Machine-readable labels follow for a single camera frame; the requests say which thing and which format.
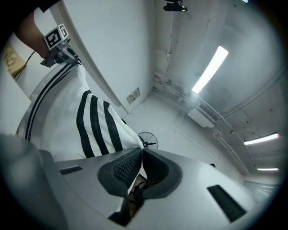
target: black rectangular slot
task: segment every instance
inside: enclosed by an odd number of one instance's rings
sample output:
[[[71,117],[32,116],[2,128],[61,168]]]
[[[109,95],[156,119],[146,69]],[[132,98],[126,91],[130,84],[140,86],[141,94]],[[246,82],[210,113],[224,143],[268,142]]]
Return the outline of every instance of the black rectangular slot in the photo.
[[[77,172],[79,170],[82,170],[82,168],[77,165],[77,166],[73,166],[73,167],[69,167],[69,168],[60,169],[60,172],[62,175],[67,175],[67,174],[70,174],[73,172]]]
[[[219,185],[208,187],[207,189],[230,222],[234,222],[246,213],[246,211]]]

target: rectangular led light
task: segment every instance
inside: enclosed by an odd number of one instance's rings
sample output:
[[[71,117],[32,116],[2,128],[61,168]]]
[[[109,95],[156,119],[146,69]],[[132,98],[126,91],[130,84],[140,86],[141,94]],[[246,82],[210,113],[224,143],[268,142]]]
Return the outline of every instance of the rectangular led light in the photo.
[[[195,93],[199,93],[204,88],[204,86],[208,83],[208,81],[219,69],[219,67],[221,66],[227,55],[228,51],[219,46],[209,65],[207,66],[206,70],[199,78],[198,82],[194,85],[192,91],[194,91]]]
[[[278,138],[278,137],[279,137],[279,134],[278,133],[274,133],[274,134],[271,134],[271,135],[266,136],[266,137],[261,137],[261,138],[258,138],[258,139],[254,139],[254,140],[251,140],[251,141],[244,142],[244,144],[245,145],[256,144],[256,143],[260,143],[260,142],[269,141],[269,140],[272,140],[272,139],[275,139],[275,138]]]
[[[258,168],[259,171],[278,171],[279,168]]]

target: white garment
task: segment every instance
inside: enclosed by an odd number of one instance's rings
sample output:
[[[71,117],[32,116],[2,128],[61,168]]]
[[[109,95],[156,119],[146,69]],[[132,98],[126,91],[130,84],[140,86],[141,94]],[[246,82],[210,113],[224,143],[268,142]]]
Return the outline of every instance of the white garment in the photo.
[[[107,102],[92,95],[84,67],[63,63],[36,87],[19,135],[55,161],[100,156],[143,144]]]

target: gripper device held in hand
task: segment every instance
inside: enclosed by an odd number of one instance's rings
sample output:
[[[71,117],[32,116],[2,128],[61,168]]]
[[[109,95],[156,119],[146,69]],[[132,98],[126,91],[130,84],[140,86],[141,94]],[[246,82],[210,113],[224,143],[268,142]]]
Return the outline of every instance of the gripper device held in hand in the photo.
[[[49,49],[49,54],[46,59],[41,62],[41,65],[51,67],[55,63],[67,62],[70,64],[77,64],[76,58],[73,56],[75,52],[69,46],[70,38],[68,32],[63,24],[58,25],[50,31],[44,38],[45,43]]]

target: wall-mounted fan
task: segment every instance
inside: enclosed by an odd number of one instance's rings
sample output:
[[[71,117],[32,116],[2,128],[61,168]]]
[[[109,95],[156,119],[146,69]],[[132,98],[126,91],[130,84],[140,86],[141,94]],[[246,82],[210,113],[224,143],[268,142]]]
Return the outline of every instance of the wall-mounted fan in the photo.
[[[142,132],[139,133],[138,136],[142,141],[144,147],[158,149],[158,140],[152,133]]]

